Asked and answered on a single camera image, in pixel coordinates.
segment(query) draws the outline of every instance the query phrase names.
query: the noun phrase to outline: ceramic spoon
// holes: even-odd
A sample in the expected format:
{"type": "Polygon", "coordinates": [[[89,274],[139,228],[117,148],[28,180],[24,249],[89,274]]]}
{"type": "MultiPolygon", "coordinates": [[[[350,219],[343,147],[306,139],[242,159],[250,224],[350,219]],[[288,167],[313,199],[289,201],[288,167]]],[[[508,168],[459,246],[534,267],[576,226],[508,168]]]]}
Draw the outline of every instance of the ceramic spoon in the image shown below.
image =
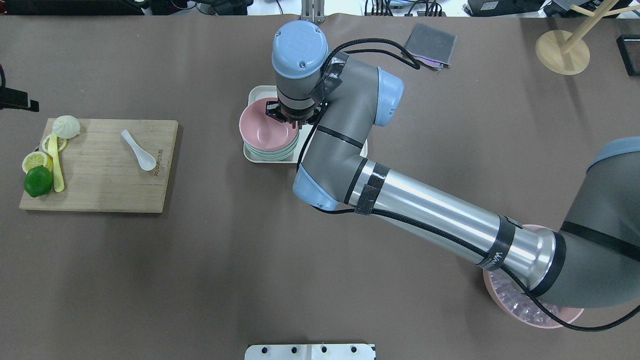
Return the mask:
{"type": "Polygon", "coordinates": [[[121,133],[124,140],[131,146],[133,152],[136,153],[136,157],[138,158],[138,164],[140,168],[144,171],[152,170],[156,167],[156,159],[151,156],[148,152],[144,151],[133,138],[131,134],[129,134],[128,130],[123,130],[121,133]]]}

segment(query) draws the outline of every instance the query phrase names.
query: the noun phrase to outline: brown tablecloth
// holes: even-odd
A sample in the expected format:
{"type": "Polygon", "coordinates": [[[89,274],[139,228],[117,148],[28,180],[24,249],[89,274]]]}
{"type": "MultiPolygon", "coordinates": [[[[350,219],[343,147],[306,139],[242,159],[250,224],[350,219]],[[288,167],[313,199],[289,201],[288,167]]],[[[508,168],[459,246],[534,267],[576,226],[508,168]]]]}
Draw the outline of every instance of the brown tablecloth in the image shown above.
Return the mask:
{"type": "MultiPolygon", "coordinates": [[[[0,17],[8,86],[41,108],[0,111],[1,358],[231,360],[252,344],[325,341],[375,343],[389,360],[637,359],[640,319],[598,334],[524,325],[473,264],[378,219],[320,214],[293,195],[294,166],[247,161],[237,120],[248,92],[273,84],[271,39],[293,19],[0,17]],[[19,210],[20,162],[63,114],[177,120],[164,213],[19,210]]],[[[369,158],[557,229],[599,148],[640,135],[640,80],[615,42],[640,22],[598,23],[572,77],[547,70],[534,43],[579,19],[334,15],[321,27],[331,46],[404,43],[418,21],[458,35],[450,69],[354,55],[405,83],[369,158]]]]}

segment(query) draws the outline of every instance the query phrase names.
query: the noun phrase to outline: black device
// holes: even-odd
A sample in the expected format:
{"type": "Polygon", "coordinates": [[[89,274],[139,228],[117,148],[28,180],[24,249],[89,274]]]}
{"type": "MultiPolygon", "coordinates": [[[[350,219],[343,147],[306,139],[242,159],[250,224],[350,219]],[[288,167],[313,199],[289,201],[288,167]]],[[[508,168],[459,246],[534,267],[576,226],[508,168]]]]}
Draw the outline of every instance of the black device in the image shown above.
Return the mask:
{"type": "Polygon", "coordinates": [[[196,2],[211,5],[218,15],[246,15],[247,7],[253,5],[253,0],[196,0],[196,2]]]}
{"type": "Polygon", "coordinates": [[[640,35],[621,35],[618,49],[629,76],[640,76],[640,35]]]}
{"type": "MultiPolygon", "coordinates": [[[[620,0],[611,10],[626,8],[632,0],[620,0]]],[[[577,5],[591,12],[595,11],[602,2],[600,0],[553,0],[549,5],[545,6],[545,14],[547,17],[578,17],[585,16],[579,12],[571,10],[571,5],[577,5]]],[[[605,18],[615,18],[619,14],[605,16],[605,18]]]]}
{"type": "Polygon", "coordinates": [[[40,104],[29,100],[26,92],[6,87],[4,69],[0,65],[0,110],[2,109],[28,110],[37,113],[40,111],[40,104]]]}
{"type": "Polygon", "coordinates": [[[537,12],[545,0],[468,0],[464,10],[474,17],[537,12]]]}
{"type": "Polygon", "coordinates": [[[6,0],[7,15],[144,15],[133,0],[6,0]]]}

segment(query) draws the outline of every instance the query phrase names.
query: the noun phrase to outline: blue joint cap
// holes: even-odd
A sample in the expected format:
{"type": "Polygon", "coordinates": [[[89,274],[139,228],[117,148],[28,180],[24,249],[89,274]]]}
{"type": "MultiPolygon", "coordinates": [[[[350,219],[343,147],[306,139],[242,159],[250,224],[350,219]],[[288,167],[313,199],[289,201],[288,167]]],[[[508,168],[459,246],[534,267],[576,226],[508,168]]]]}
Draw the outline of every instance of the blue joint cap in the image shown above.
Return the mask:
{"type": "Polygon", "coordinates": [[[402,92],[402,80],[378,67],[378,108],[374,125],[386,126],[391,121],[402,98],[402,92]]]}
{"type": "Polygon", "coordinates": [[[271,63],[281,76],[302,79],[318,71],[328,53],[322,30],[312,22],[296,20],[276,32],[271,63]]]}
{"type": "Polygon", "coordinates": [[[307,204],[323,210],[335,210],[339,204],[309,176],[302,165],[300,165],[296,180],[293,182],[293,193],[307,204]]]}
{"type": "Polygon", "coordinates": [[[593,165],[604,159],[611,158],[613,156],[628,154],[630,152],[640,151],[640,136],[633,136],[630,138],[620,138],[613,140],[607,145],[602,147],[602,150],[598,153],[596,160],[587,168],[587,171],[591,169],[593,165]]]}

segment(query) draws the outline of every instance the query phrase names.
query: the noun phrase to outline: wooden cutting board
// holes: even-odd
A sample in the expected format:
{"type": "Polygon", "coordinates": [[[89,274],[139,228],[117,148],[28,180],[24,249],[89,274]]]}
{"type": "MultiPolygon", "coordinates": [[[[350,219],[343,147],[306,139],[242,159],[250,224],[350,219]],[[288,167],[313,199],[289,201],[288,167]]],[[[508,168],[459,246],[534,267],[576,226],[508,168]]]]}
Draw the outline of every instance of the wooden cutting board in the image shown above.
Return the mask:
{"type": "MultiPolygon", "coordinates": [[[[49,119],[40,139],[51,134],[49,119]]],[[[56,211],[117,211],[161,213],[173,159],[178,122],[173,120],[78,119],[80,135],[60,152],[65,189],[32,198],[22,195],[20,209],[56,211]],[[156,168],[144,171],[120,136],[129,130],[134,140],[156,158],[156,168]]]]}

